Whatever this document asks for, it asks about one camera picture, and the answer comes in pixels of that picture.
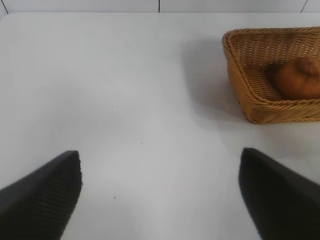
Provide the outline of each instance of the black rubber pad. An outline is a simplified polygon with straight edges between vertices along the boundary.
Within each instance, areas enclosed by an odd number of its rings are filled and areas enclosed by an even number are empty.
[[[82,173],[66,151],[0,191],[0,240],[59,240],[77,204]]]
[[[242,152],[239,185],[263,240],[319,240],[320,186],[260,151]]]

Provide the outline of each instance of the table surface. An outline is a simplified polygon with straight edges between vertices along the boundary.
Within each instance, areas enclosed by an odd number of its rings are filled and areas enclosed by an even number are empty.
[[[79,150],[63,240],[259,240],[238,187],[243,147],[320,182],[320,124],[254,125],[228,82],[236,28],[317,13],[14,13],[0,23],[0,188]]]

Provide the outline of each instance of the wicker basket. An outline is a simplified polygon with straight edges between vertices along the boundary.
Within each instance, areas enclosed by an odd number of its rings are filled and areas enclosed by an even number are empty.
[[[320,55],[320,27],[239,29],[222,39],[229,79],[252,123],[320,121],[320,99],[287,100],[266,76],[271,64]]]

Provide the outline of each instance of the bread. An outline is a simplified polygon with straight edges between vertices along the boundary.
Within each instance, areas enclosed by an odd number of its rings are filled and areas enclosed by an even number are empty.
[[[320,98],[320,60],[310,56],[285,63],[275,74],[274,83],[289,100]]]

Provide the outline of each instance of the tile grout line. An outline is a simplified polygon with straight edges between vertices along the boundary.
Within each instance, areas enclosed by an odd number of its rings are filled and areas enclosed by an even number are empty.
[[[301,9],[301,12],[300,12],[300,13],[302,13],[302,12],[304,11],[304,9],[305,9],[305,7],[306,7],[306,5],[307,5],[308,1],[309,1],[309,0],[305,0],[305,3],[304,3],[304,5],[303,5],[303,7],[302,7],[302,9]]]
[[[4,4],[4,0],[1,0],[2,6],[4,7],[4,10],[6,12],[6,14],[9,14],[6,5]]]

